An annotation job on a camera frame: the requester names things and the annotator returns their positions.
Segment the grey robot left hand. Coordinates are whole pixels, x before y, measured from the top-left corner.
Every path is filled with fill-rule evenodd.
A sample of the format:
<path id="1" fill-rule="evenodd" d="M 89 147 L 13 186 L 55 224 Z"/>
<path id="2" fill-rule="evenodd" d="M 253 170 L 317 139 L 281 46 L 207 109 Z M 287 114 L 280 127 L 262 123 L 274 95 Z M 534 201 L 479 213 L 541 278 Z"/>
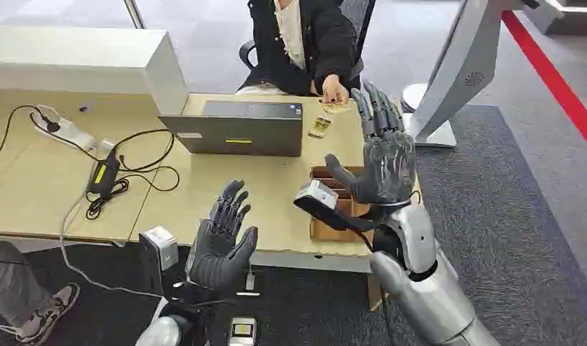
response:
<path id="1" fill-rule="evenodd" d="M 211 290 L 228 288 L 249 266 L 256 250 L 258 227 L 250 226 L 238 239 L 251 206 L 243 180 L 231 181 L 215 199 L 198 227 L 187 257 L 187 281 Z"/>

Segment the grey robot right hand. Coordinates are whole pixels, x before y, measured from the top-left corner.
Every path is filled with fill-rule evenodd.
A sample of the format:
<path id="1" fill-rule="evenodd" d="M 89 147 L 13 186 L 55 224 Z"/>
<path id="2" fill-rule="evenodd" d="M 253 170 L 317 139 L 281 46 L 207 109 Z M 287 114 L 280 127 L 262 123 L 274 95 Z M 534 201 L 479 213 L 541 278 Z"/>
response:
<path id="1" fill-rule="evenodd" d="M 415 141 L 402 113 L 370 81 L 351 89 L 363 132 L 363 171 L 355 175 L 328 154 L 328 172 L 361 204 L 396 205 L 410 199 L 416 182 Z"/>

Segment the person's hand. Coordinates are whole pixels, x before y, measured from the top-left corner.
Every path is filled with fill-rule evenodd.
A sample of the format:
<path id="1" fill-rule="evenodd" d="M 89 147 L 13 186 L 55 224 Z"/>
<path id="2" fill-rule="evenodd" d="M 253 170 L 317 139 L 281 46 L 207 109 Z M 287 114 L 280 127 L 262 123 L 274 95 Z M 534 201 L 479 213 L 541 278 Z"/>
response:
<path id="1" fill-rule="evenodd" d="M 339 76 L 330 74 L 322 85 L 322 102 L 326 104 L 346 104 L 349 91 L 340 83 Z"/>

